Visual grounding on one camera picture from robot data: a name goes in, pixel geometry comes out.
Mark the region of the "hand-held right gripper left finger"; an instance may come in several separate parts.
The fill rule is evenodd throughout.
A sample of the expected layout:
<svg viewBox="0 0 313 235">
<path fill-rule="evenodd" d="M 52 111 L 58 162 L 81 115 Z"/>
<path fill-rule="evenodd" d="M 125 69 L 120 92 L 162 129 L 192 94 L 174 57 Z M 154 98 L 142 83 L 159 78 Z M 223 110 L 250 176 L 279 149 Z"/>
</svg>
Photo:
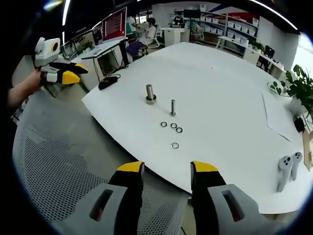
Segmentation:
<svg viewBox="0 0 313 235">
<path fill-rule="evenodd" d="M 135 235 L 142 206 L 144 162 L 117 168 L 107 184 L 91 190 L 73 213 L 75 235 Z"/>
</svg>

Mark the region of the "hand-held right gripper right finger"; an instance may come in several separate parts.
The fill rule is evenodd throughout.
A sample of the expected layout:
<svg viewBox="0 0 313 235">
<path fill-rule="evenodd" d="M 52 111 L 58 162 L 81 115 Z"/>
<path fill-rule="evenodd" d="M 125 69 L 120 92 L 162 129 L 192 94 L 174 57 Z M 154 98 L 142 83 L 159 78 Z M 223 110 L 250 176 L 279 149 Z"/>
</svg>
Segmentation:
<svg viewBox="0 0 313 235">
<path fill-rule="evenodd" d="M 198 235 L 259 235 L 262 215 L 257 203 L 227 184 L 211 164 L 192 161 L 192 206 Z"/>
</svg>

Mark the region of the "person's left hand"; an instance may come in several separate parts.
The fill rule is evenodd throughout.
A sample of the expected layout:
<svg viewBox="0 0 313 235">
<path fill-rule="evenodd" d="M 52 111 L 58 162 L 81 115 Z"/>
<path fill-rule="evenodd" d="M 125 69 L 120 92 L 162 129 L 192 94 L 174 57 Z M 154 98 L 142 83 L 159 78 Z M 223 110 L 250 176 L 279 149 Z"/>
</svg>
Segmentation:
<svg viewBox="0 0 313 235">
<path fill-rule="evenodd" d="M 31 88 L 33 91 L 37 91 L 41 88 L 46 81 L 47 72 L 36 69 L 30 76 Z"/>
</svg>

